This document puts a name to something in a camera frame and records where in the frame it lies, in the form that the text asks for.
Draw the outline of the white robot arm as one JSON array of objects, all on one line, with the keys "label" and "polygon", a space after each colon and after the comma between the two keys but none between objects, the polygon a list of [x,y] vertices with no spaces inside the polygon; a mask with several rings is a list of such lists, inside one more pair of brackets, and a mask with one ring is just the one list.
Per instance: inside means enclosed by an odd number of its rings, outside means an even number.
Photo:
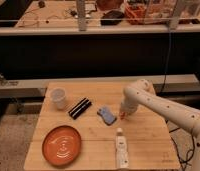
[{"label": "white robot arm", "polygon": [[146,79],[124,87],[120,118],[135,113],[138,105],[143,105],[190,133],[197,140],[190,171],[200,171],[200,110],[152,94],[152,87],[153,84]]}]

